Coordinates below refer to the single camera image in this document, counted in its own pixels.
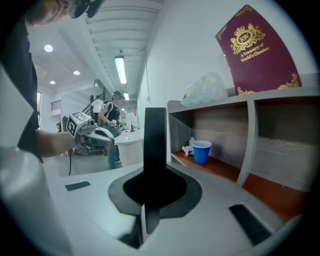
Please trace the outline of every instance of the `blue plastic cup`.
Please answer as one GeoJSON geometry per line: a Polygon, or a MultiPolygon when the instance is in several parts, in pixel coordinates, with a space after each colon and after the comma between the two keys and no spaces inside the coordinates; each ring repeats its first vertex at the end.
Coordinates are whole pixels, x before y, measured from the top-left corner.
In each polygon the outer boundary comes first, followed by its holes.
{"type": "Polygon", "coordinates": [[[195,163],[198,165],[205,165],[208,161],[211,142],[206,140],[196,140],[192,145],[195,163]]]}

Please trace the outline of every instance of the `cable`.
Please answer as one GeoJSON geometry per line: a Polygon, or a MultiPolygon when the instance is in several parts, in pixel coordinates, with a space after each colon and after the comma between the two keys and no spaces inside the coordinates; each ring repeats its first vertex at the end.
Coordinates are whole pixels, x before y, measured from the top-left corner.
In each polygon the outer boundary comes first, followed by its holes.
{"type": "Polygon", "coordinates": [[[148,89],[148,97],[149,97],[149,106],[150,106],[150,94],[149,94],[149,78],[148,78],[148,64],[147,64],[147,48],[144,50],[144,58],[145,58],[145,71],[146,71],[146,85],[148,89]]]}
{"type": "Polygon", "coordinates": [[[70,161],[70,167],[69,167],[69,175],[68,176],[70,176],[70,174],[71,174],[71,166],[72,166],[72,149],[70,149],[69,151],[68,151],[68,154],[69,154],[69,161],[70,161]]]}

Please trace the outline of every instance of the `floor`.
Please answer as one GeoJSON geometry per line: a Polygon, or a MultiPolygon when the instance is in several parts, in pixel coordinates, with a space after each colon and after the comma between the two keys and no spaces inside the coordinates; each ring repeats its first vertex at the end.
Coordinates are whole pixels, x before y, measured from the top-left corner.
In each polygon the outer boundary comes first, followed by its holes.
{"type": "MultiPolygon", "coordinates": [[[[70,160],[65,154],[44,159],[44,161],[54,161],[57,165],[58,173],[61,177],[68,176],[70,160]]],[[[121,168],[121,163],[116,164],[117,168],[121,168]]],[[[92,174],[108,170],[108,157],[103,155],[75,155],[72,157],[71,174],[92,174]]]]}

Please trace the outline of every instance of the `gold ornament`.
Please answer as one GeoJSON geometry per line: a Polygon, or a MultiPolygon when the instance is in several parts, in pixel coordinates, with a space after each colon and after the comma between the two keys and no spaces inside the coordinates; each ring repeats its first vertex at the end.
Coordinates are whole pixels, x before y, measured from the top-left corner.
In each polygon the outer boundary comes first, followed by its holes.
{"type": "Polygon", "coordinates": [[[219,40],[221,40],[222,34],[225,32],[226,28],[227,28],[227,25],[225,25],[225,26],[219,31],[219,33],[216,34],[216,37],[219,38],[219,40]]]}
{"type": "Polygon", "coordinates": [[[240,11],[238,11],[234,17],[238,17],[243,13],[245,13],[246,11],[252,12],[252,8],[249,5],[246,5],[240,11]]]}
{"type": "Polygon", "coordinates": [[[292,73],[291,75],[292,75],[291,83],[287,82],[286,84],[280,85],[278,87],[278,90],[282,90],[282,89],[286,89],[286,88],[297,88],[297,87],[299,87],[297,74],[292,73]]]}
{"type": "Polygon", "coordinates": [[[246,48],[251,47],[258,41],[262,40],[266,34],[262,33],[258,26],[254,27],[251,23],[248,25],[248,29],[245,26],[238,27],[234,32],[236,38],[231,38],[231,49],[233,54],[238,54],[246,48]]]}
{"type": "Polygon", "coordinates": [[[255,93],[255,92],[254,92],[253,90],[250,90],[250,91],[245,90],[245,91],[243,91],[243,90],[241,90],[240,87],[238,87],[238,95],[254,94],[254,93],[255,93]]]}

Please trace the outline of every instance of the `white ceiling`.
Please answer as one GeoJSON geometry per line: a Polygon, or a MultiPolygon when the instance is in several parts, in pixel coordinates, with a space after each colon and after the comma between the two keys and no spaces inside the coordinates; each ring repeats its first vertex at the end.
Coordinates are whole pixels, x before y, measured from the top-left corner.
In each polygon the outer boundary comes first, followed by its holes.
{"type": "Polygon", "coordinates": [[[38,85],[53,91],[83,84],[97,77],[72,42],[66,42],[60,31],[63,23],[48,27],[36,27],[29,35],[30,52],[36,68],[38,85]],[[46,52],[45,45],[52,45],[53,51],[46,52]]]}
{"type": "Polygon", "coordinates": [[[106,0],[93,18],[83,15],[35,28],[30,51],[40,86],[53,90],[100,79],[108,91],[137,98],[145,48],[164,0],[106,0]],[[53,52],[45,52],[50,44],[53,52]],[[115,56],[124,56],[127,84],[121,84],[115,56]],[[81,75],[73,74],[79,70],[81,75]]]}

